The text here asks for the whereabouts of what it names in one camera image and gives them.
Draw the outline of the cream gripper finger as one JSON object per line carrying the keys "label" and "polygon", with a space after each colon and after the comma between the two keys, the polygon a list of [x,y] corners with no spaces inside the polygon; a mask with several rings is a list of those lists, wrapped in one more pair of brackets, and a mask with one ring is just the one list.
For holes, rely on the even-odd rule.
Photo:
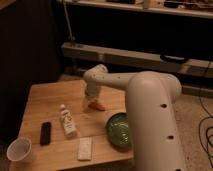
{"label": "cream gripper finger", "polygon": [[94,102],[94,101],[98,102],[98,101],[95,100],[95,99],[87,99],[87,98],[84,98],[83,101],[82,101],[82,107],[83,107],[84,109],[87,109],[87,108],[89,108],[88,105],[89,105],[91,102]]}

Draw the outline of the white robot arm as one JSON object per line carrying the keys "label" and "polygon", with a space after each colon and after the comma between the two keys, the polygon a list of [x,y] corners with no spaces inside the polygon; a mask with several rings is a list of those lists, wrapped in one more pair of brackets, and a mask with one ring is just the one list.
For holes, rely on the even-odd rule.
{"label": "white robot arm", "polygon": [[187,171],[173,110],[182,92],[175,76],[154,71],[110,73],[99,64],[83,79],[89,100],[96,100],[103,86],[125,92],[135,171]]}

